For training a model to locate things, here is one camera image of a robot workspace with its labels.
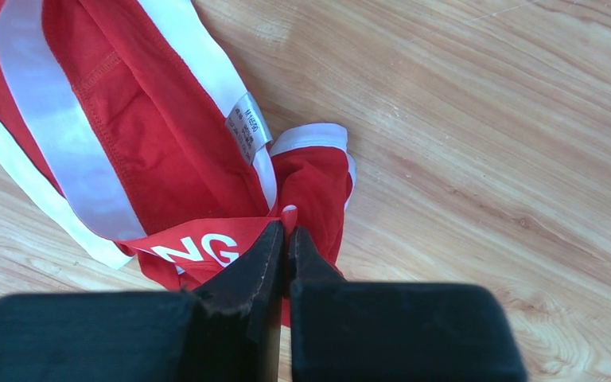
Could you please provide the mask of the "red underwear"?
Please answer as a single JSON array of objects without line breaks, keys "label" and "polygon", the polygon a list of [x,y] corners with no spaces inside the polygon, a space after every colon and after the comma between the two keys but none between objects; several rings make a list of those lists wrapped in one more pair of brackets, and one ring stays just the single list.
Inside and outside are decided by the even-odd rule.
[{"label": "red underwear", "polygon": [[192,290],[271,222],[337,261],[348,133],[272,138],[190,1],[0,1],[0,164],[91,257]]}]

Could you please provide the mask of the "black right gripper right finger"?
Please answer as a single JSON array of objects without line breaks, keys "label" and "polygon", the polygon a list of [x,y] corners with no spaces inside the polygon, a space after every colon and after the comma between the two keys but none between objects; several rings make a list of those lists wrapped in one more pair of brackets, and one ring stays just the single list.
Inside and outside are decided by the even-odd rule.
[{"label": "black right gripper right finger", "polygon": [[290,269],[295,381],[525,381],[505,312],[466,283],[353,282],[295,228]]}]

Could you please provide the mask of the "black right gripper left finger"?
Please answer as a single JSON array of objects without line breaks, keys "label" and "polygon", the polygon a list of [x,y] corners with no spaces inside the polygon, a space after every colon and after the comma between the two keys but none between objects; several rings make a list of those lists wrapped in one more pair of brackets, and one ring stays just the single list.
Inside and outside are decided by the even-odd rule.
[{"label": "black right gripper left finger", "polygon": [[284,228],[193,291],[0,298],[0,381],[275,381]]}]

